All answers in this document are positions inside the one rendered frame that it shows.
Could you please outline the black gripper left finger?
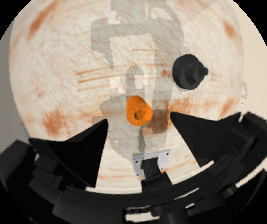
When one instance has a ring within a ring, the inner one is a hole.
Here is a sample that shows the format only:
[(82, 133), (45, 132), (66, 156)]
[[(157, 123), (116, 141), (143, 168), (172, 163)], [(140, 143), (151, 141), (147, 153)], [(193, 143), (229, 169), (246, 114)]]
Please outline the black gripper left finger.
[(104, 119), (65, 141), (41, 140), (39, 137), (28, 140), (37, 155), (58, 161), (85, 186), (96, 189), (98, 167), (108, 132), (108, 120)]

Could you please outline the orange cone-shaped knob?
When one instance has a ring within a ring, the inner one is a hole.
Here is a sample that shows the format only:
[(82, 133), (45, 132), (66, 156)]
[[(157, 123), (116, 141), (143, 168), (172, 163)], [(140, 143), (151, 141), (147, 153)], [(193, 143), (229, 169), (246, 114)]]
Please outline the orange cone-shaped knob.
[(133, 125), (144, 125), (152, 119), (152, 108), (140, 96), (130, 96), (126, 101), (126, 120)]

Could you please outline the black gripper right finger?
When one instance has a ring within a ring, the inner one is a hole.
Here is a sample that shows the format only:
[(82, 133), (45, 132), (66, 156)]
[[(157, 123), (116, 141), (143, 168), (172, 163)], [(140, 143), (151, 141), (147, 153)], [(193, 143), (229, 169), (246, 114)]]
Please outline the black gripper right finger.
[(180, 132), (189, 151), (192, 151), (194, 159), (202, 168), (211, 163), (211, 155), (217, 151), (218, 145), (221, 145), (222, 140), (225, 139), (231, 125), (241, 120), (241, 115), (242, 112), (235, 112), (229, 117), (214, 121), (181, 112), (170, 112), (170, 121)]

